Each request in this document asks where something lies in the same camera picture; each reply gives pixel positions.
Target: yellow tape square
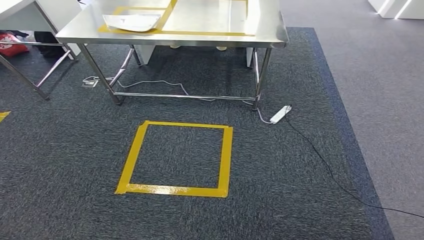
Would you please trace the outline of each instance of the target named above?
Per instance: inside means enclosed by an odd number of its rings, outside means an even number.
[[[142,148],[143,139],[149,125],[223,129],[218,188],[162,186],[130,183],[140,149]],[[143,194],[226,198],[228,196],[230,183],[232,144],[233,128],[230,126],[182,122],[145,121],[138,127],[138,130],[135,134],[134,141],[132,142],[131,149],[129,150],[128,157],[122,170],[122,175],[120,176],[118,186],[116,187],[115,194],[125,194],[127,192],[131,192]]]

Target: blue carpet border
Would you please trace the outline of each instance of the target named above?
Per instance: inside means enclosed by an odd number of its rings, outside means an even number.
[[[315,63],[319,68],[325,91],[328,94],[329,101],[333,110],[334,118],[339,130],[343,145],[344,154],[350,166],[352,173],[352,183],[356,188],[359,197],[366,203],[381,207],[380,198],[368,172],[367,165],[359,147],[358,141],[352,129],[351,122],[343,105],[327,59],[321,48],[315,29],[312,27],[302,27],[308,37],[312,47]],[[371,234],[374,240],[394,240],[395,237],[390,228],[384,210],[365,206],[365,214],[371,227]]]

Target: table top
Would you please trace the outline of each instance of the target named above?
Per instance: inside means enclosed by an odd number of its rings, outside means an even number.
[[[155,28],[107,26],[103,15],[161,14]],[[57,35],[63,43],[283,48],[279,0],[97,0]]]
[[[35,0],[1,0],[0,3],[0,21],[6,19],[19,10],[30,5]]]

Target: red bag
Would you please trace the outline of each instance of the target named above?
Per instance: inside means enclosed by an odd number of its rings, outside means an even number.
[[[0,34],[0,42],[20,42],[15,35],[11,33]],[[0,44],[0,54],[12,57],[16,54],[29,52],[28,48],[25,45],[17,44]]]

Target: white cable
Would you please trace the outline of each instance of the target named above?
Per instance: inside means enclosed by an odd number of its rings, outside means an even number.
[[[253,103],[248,102],[248,101],[242,101],[242,102],[245,103],[245,104],[253,105]],[[262,120],[262,122],[264,122],[266,124],[273,124],[272,122],[265,121],[264,118],[262,118],[262,114],[261,114],[261,111],[259,110],[259,108],[257,109],[257,113],[259,114],[259,118],[260,118],[260,120]]]
[[[85,78],[85,79],[84,79],[84,80],[82,80],[82,81],[83,81],[83,82],[86,82],[86,81],[87,81],[87,80],[89,80],[89,79],[93,79],[93,80],[100,80],[100,78],[99,78],[98,76],[89,76],[89,77]],[[114,78],[113,78],[113,77],[106,77],[106,80],[107,80],[107,81],[113,81],[113,80],[114,80]],[[124,88],[124,89],[131,88],[131,87],[133,87],[133,86],[135,86],[135,85],[143,84],[143,83],[166,83],[166,84],[171,85],[171,86],[180,86],[180,87],[181,87],[181,89],[184,91],[185,95],[190,96],[190,94],[186,91],[186,89],[184,88],[184,86],[183,86],[183,84],[182,84],[182,83],[170,83],[170,82],[167,82],[167,81],[165,81],[165,80],[157,80],[157,81],[139,81],[139,82],[136,82],[136,83],[130,84],[130,85],[128,85],[128,86],[124,86],[124,85],[122,85],[120,81],[117,81],[117,83],[118,83],[118,84],[119,84],[122,88]],[[215,101],[215,99],[203,99],[203,98],[199,98],[199,100],[209,101],[209,102],[211,102],[211,101]],[[242,102],[243,102],[243,103],[245,103],[245,104],[253,105],[253,103],[248,102],[248,101],[243,101],[243,100],[242,100]],[[259,110],[259,108],[257,109],[257,113],[259,114],[259,118],[260,118],[260,120],[261,120],[262,122],[264,122],[264,123],[266,123],[266,124],[273,124],[273,123],[272,123],[272,122],[270,122],[270,121],[265,121],[265,120],[264,120],[264,118],[262,117],[262,114],[261,114],[261,111]]]
[[[260,118],[260,120],[262,120],[262,122],[264,122],[264,123],[266,123],[266,124],[274,124],[274,123],[272,123],[272,122],[270,122],[270,121],[265,121],[265,120],[262,118],[262,114],[261,114],[261,111],[259,110],[259,108],[257,109],[257,113],[259,114],[259,118]]]
[[[87,77],[86,79],[84,79],[84,80],[82,80],[82,81],[83,81],[83,82],[85,82],[85,81],[86,81],[86,80],[88,80],[88,79],[100,80],[100,78],[99,78],[98,76],[89,76],[89,77]],[[107,81],[113,81],[113,80],[114,80],[114,77],[106,77],[106,80],[107,80]],[[118,83],[118,84],[119,84],[122,88],[124,88],[124,89],[131,88],[131,87],[133,87],[133,86],[135,86],[135,85],[143,84],[143,83],[166,83],[166,84],[168,84],[168,85],[172,85],[172,86],[180,86],[180,87],[181,87],[181,89],[184,91],[185,95],[190,96],[190,94],[186,91],[186,89],[184,88],[184,86],[183,86],[183,84],[182,84],[182,83],[170,83],[170,82],[167,82],[167,81],[165,81],[165,80],[158,80],[158,81],[139,81],[139,82],[136,82],[136,83],[130,84],[130,85],[128,85],[128,86],[124,86],[124,85],[122,85],[120,81],[117,81],[117,83]],[[203,98],[199,98],[199,100],[208,101],[208,102],[215,101],[215,99],[203,99]]]

